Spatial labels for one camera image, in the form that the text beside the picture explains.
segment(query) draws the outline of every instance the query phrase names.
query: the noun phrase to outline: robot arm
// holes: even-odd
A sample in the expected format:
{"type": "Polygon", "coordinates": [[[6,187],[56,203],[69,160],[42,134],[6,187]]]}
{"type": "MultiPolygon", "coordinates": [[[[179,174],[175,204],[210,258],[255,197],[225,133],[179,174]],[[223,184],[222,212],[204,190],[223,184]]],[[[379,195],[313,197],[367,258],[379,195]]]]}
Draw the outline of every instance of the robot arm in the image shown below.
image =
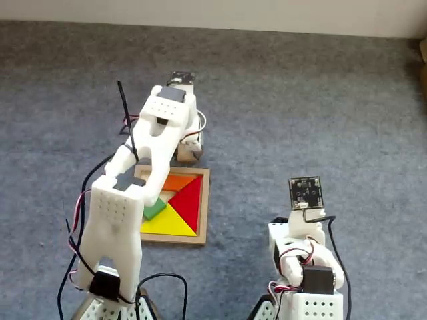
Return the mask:
{"type": "Polygon", "coordinates": [[[129,137],[118,148],[105,166],[105,175],[92,184],[89,219],[79,248],[85,263],[79,262],[78,284],[107,298],[113,308],[128,307],[135,300],[142,261],[139,232],[143,208],[157,201],[169,174],[171,158],[180,145],[184,146],[182,152],[187,151],[188,141],[196,140],[191,145],[201,151],[193,74],[173,73],[176,74],[168,86],[157,85],[151,90],[133,128],[133,141],[129,137]],[[125,191],[115,189],[117,176],[134,166],[138,158],[151,158],[152,171],[146,184],[131,185],[125,191]],[[117,270],[99,266],[102,257],[112,259],[117,270]],[[119,288],[116,285],[115,293],[108,292],[114,287],[111,279],[118,277],[119,288]]]}
{"type": "Polygon", "coordinates": [[[319,177],[290,179],[292,211],[268,224],[269,249],[279,274],[248,319],[343,319],[344,271],[325,245],[326,217],[319,177]]]}
{"type": "MultiPolygon", "coordinates": [[[[137,155],[151,158],[152,174],[144,186],[145,204],[154,205],[169,174],[169,162],[187,128],[199,125],[195,95],[175,87],[155,86],[133,128],[137,155]]],[[[106,165],[105,174],[117,177],[136,164],[131,137],[106,165]]]]}
{"type": "Polygon", "coordinates": [[[278,273],[293,287],[300,287],[303,281],[304,261],[310,265],[329,267],[334,274],[334,288],[344,284],[344,272],[332,252],[317,242],[310,234],[305,239],[286,237],[289,235],[288,224],[270,223],[270,250],[274,256],[278,273]]]}

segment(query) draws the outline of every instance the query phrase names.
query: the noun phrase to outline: green puzzle piece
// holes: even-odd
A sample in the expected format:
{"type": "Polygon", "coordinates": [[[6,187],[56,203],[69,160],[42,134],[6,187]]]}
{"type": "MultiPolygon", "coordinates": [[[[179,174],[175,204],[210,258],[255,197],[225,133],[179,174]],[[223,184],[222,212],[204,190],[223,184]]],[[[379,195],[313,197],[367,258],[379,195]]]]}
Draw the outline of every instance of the green puzzle piece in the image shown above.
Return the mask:
{"type": "Polygon", "coordinates": [[[153,207],[144,208],[144,217],[148,220],[153,219],[160,211],[166,208],[166,203],[164,203],[160,198],[157,198],[157,201],[154,203],[153,207]]]}

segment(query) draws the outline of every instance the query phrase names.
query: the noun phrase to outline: white wall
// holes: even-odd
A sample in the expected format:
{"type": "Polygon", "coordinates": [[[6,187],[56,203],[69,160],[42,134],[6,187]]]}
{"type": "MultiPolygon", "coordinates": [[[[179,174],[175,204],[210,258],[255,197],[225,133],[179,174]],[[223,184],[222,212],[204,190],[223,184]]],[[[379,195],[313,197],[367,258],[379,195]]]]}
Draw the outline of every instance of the white wall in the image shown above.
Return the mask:
{"type": "Polygon", "coordinates": [[[0,19],[424,37],[427,0],[0,0],[0,19]]]}

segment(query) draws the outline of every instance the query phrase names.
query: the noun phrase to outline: yellow triangle piece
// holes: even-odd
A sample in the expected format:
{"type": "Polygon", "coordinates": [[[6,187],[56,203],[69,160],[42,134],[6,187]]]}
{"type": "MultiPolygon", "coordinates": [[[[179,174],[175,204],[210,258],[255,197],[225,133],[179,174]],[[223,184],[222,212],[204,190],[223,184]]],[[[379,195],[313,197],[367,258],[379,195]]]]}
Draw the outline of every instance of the yellow triangle piece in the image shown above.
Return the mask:
{"type": "Polygon", "coordinates": [[[144,221],[141,232],[157,235],[197,236],[169,203],[152,220],[144,221]]]}

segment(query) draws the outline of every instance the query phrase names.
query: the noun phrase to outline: red triangle piece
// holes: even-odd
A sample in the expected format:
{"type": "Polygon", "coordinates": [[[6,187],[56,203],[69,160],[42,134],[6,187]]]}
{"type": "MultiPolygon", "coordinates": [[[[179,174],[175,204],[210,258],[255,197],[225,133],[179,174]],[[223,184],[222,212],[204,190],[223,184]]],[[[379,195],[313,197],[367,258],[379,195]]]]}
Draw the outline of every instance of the red triangle piece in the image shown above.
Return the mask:
{"type": "Polygon", "coordinates": [[[168,201],[181,218],[196,233],[197,226],[199,225],[199,202],[202,181],[203,177],[195,178],[168,201]]]}

